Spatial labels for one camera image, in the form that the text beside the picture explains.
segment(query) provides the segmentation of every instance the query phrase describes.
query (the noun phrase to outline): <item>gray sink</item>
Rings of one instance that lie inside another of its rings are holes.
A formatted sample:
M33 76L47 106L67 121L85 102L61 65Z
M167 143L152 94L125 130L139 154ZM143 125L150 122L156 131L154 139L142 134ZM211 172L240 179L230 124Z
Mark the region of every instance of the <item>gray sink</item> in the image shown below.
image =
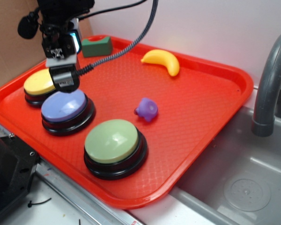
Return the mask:
M275 120L273 135L257 137L252 114L241 108L171 194L196 202L221 224L281 225L281 119Z

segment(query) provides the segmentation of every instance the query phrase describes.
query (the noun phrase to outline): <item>orange tray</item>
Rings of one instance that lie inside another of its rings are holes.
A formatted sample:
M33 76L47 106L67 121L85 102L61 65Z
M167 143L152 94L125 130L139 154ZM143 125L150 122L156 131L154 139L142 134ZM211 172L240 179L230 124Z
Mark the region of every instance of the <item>orange tray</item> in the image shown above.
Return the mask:
M130 44L112 37L113 53ZM23 84L41 63L0 88L0 123L42 158L95 195L121 209L143 207L165 196L198 155L242 106L253 90L244 71L174 53L177 76L160 65L142 64L153 47L138 44L124 56L96 67L81 77L80 89L93 100L96 116L82 131L52 136L41 123L41 110L24 99ZM99 57L84 58L81 67ZM159 114L150 123L133 112L143 97L154 100ZM120 180L94 177L83 162L84 141L90 130L111 119L132 122L146 137L148 158L134 174Z

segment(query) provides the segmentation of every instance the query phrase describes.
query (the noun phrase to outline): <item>yellow banana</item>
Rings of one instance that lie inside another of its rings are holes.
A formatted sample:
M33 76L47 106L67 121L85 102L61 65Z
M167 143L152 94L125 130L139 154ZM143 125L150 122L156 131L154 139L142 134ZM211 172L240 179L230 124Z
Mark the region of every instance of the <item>yellow banana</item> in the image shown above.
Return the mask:
M144 55L141 62L163 65L168 69L171 76L176 76L180 70L176 56L166 50L151 50Z

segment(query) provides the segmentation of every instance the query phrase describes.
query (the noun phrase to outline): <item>black cable tie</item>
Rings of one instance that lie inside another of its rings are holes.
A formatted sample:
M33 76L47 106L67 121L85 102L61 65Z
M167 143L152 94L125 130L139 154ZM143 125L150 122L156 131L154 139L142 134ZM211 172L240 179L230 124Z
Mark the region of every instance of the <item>black cable tie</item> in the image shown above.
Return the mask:
M30 201L27 206L28 206L28 208L31 208L33 205L44 204L44 203L50 201L51 199L52 199L52 198L49 198L49 199L47 199L46 201L44 201L44 202L39 202L39 203L32 203L32 201Z

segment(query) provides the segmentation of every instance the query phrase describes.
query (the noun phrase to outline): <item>faucet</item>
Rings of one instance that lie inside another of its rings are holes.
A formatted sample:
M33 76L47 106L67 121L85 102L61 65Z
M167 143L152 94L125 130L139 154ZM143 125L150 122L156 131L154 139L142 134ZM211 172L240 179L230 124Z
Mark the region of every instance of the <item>faucet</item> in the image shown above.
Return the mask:
M252 132L261 137L274 131L275 116L281 118L281 35L267 58L258 87Z

